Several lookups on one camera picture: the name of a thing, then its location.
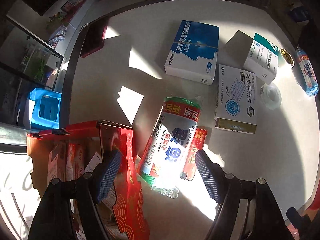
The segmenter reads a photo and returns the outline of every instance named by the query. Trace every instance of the barcode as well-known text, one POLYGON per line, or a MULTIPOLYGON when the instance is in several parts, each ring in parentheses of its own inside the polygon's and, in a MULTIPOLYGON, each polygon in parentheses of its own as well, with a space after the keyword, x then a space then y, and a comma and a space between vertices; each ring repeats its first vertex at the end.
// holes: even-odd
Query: barcode
POLYGON ((158 138, 158 135, 160 133, 160 129, 161 129, 161 124, 163 123, 164 121, 164 114, 161 114, 160 117, 159 117, 159 120, 156 124, 156 127, 153 129, 153 132, 151 133, 151 135, 155 138, 158 138))

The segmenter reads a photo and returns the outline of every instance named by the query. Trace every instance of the blue plastic stool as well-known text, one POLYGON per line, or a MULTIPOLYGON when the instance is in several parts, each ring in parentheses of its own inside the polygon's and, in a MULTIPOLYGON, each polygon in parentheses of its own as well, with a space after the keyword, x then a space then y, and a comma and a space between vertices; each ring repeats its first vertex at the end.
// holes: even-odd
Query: blue plastic stool
POLYGON ((61 93, 35 88, 30 92, 29 98, 35 101, 31 116, 31 128, 58 129, 61 93))

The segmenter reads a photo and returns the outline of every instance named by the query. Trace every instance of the red box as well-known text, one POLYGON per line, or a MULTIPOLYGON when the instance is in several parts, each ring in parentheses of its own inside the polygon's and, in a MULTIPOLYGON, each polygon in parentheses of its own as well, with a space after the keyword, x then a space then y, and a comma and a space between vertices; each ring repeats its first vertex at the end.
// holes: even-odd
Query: red box
POLYGON ((28 134, 27 152, 33 163, 31 173, 33 187, 42 197, 47 188, 48 157, 55 141, 81 141, 80 144, 84 145, 88 152, 88 156, 85 157, 85 166, 96 151, 103 156, 103 149, 108 151, 118 149, 123 157, 114 182, 116 203, 113 206, 113 213, 119 231, 126 232, 129 240, 148 240, 150 231, 142 212, 142 189, 140 182, 137 181, 134 165, 137 154, 132 145, 132 137, 131 127, 103 120, 28 134))
POLYGON ((193 137, 193 140, 191 142, 191 146, 189 149, 189 153, 186 159, 186 163, 184 164, 181 178, 185 180, 193 180, 193 177, 195 176, 197 167, 196 167, 196 152, 198 150, 203 149, 203 145, 205 142, 205 139, 207 137, 207 130, 197 128, 195 136, 193 137))

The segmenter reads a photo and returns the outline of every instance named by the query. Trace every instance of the red smartphone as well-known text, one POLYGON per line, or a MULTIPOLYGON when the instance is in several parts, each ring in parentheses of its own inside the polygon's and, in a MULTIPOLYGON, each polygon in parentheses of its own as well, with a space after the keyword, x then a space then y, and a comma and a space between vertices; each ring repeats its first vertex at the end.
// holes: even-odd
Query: red smartphone
POLYGON ((89 29, 82 45, 80 57, 87 57, 103 48, 107 26, 108 19, 106 18, 101 18, 88 26, 89 29))

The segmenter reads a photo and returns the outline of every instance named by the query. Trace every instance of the red cardboard box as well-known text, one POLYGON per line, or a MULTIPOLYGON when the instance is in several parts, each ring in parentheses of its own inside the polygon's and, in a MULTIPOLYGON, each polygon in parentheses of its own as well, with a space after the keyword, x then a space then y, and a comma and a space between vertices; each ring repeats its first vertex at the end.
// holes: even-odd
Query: red cardboard box
POLYGON ((116 203, 113 213, 116 223, 120 233, 126 232, 129 240, 148 240, 150 231, 142 212, 142 189, 137 181, 134 165, 137 154, 132 145, 132 136, 131 127, 102 120, 28 134, 27 152, 33 163, 33 187, 42 197, 47 188, 48 157, 56 141, 77 140, 84 145, 87 149, 85 167, 95 152, 100 153, 103 161, 104 150, 118 149, 123 157, 114 181, 116 203))

